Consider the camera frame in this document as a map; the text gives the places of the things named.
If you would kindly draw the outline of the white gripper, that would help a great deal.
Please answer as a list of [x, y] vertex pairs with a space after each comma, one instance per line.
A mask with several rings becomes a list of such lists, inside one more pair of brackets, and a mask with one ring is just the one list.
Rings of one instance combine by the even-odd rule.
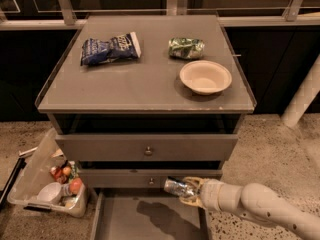
[[183, 181], [200, 189], [199, 197], [180, 197], [179, 200], [186, 205], [200, 207], [208, 211], [220, 211], [219, 193], [223, 183], [216, 179], [204, 179], [200, 177], [187, 176]]

